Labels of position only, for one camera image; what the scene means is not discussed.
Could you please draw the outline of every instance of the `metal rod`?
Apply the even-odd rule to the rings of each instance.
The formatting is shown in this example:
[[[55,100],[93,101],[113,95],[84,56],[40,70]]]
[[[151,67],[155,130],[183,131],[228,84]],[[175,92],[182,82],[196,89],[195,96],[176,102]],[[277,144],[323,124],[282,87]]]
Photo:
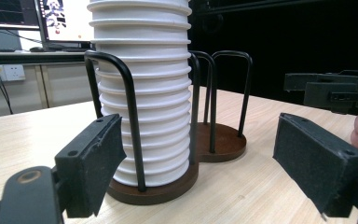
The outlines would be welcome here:
[[[138,112],[135,98],[135,88],[133,86],[133,80],[130,69],[124,64],[118,57],[111,54],[97,52],[93,50],[87,50],[85,53],[85,59],[91,59],[99,62],[106,62],[113,64],[120,72],[124,86],[126,88],[127,105],[129,110],[132,147],[135,159],[135,169],[138,180],[138,190],[141,192],[146,191],[145,184],[145,170],[142,157],[141,135],[139,132]]]
[[[208,61],[208,77],[211,77],[211,134],[210,134],[210,148],[211,153],[215,153],[215,138],[216,138],[216,95],[217,95],[217,72],[216,64],[214,63],[213,58],[202,51],[191,50],[191,53],[197,56],[197,58],[205,59]]]
[[[196,163],[197,124],[200,101],[200,62],[193,53],[191,53],[190,61],[193,65],[193,100],[191,106],[190,155],[188,156],[188,160],[190,165],[194,165]]]
[[[89,88],[91,89],[92,102],[94,103],[95,113],[97,119],[103,117],[101,112],[100,93],[98,92],[97,78],[95,77],[94,63],[88,56],[85,55],[84,61],[86,63],[87,76],[89,78]]]
[[[241,118],[240,118],[240,127],[238,128],[238,137],[242,136],[243,133],[243,127],[245,123],[245,117],[246,117],[246,110],[248,107],[248,101],[249,101],[249,94],[251,91],[251,79],[252,79],[252,67],[253,67],[253,60],[249,54],[241,51],[235,51],[235,50],[221,50],[215,52],[212,57],[216,59],[219,56],[235,56],[235,57],[242,57],[245,58],[248,61],[248,70],[246,74],[246,82],[245,82],[245,90],[243,93],[243,101],[242,101],[242,110],[241,110]]]

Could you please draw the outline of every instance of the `wooden table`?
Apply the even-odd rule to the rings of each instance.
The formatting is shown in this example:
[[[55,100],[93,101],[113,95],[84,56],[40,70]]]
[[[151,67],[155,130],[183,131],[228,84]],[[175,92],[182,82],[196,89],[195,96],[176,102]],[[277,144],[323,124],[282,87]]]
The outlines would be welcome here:
[[[205,89],[201,88],[200,113]],[[219,91],[217,123],[238,129],[242,95]],[[234,161],[201,163],[191,190],[157,205],[129,205],[106,194],[100,214],[65,223],[325,223],[310,199],[272,159],[281,112],[312,120],[349,141],[354,116],[250,97],[246,153]],[[54,166],[54,156],[96,119],[92,102],[0,117],[0,197],[8,178],[28,167]],[[356,223],[328,218],[327,223]]]

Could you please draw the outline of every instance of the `stack of white bowls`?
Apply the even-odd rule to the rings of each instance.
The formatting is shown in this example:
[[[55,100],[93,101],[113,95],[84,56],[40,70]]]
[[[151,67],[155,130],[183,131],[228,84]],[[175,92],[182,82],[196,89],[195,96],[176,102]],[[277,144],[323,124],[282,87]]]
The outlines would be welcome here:
[[[169,184],[188,168],[191,68],[187,0],[91,0],[90,25],[97,51],[121,59],[135,86],[141,146],[148,187]],[[99,63],[96,71],[103,115],[118,113],[127,158],[114,179],[137,186],[131,128],[123,80],[118,70]]]

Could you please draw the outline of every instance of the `hole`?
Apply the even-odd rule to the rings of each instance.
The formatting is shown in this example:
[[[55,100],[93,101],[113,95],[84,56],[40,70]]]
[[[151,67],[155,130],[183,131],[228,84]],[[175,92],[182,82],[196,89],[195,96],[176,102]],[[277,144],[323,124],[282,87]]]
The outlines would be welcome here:
[[[40,172],[38,170],[29,171],[23,175],[20,175],[19,178],[17,178],[17,182],[19,182],[21,184],[26,184],[26,183],[36,180],[41,175],[42,175],[42,172]]]
[[[345,150],[344,152],[345,152],[346,154],[350,155],[350,156],[353,156],[353,155],[354,155],[354,152],[349,151],[349,150]]]
[[[77,154],[77,151],[68,152],[68,156],[75,156],[76,154]]]

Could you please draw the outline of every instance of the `cable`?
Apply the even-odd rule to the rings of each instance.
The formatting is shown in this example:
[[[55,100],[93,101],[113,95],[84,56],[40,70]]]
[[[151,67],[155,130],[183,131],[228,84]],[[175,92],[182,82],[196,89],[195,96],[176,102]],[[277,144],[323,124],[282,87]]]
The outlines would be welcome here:
[[[8,98],[8,94],[7,94],[7,90],[5,88],[4,82],[2,81],[2,78],[0,76],[0,89],[2,94],[5,97],[5,100],[7,101],[7,106],[8,106],[8,110],[10,111],[10,114],[13,114],[13,110],[11,109],[11,105],[10,105],[10,99]]]

